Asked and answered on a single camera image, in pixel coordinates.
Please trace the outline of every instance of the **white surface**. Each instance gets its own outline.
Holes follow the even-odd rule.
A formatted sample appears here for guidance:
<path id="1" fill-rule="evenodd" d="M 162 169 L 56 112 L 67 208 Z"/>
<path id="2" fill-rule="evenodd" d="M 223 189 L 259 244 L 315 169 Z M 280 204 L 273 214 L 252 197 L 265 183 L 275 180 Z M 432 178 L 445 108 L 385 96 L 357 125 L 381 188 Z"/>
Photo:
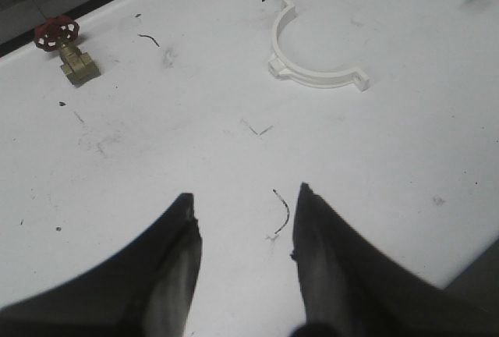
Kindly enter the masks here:
<path id="1" fill-rule="evenodd" d="M 279 36 L 291 21 L 296 18 L 295 4 L 290 0 L 282 0 L 282 10 L 272 25 L 271 41 L 274 51 L 268 61 L 268 69 L 273 76 L 282 80 L 293 80 L 310 87 L 330 89 L 355 84 L 360 91 L 369 87 L 369 77 L 358 67 L 339 70 L 337 72 L 317 72 L 302 68 L 289 60 L 279 46 Z"/>
<path id="2" fill-rule="evenodd" d="M 79 19 L 103 75 L 78 90 L 33 44 L 0 60 L 1 305 L 93 267 L 182 191 L 203 236 L 186 336 L 304 320 L 292 224 L 266 239 L 273 188 L 294 211 L 307 181 L 438 286 L 497 237 L 497 0 L 293 0 L 286 55 L 365 66 L 364 93 L 269 74 L 280 1 L 117 0 Z"/>

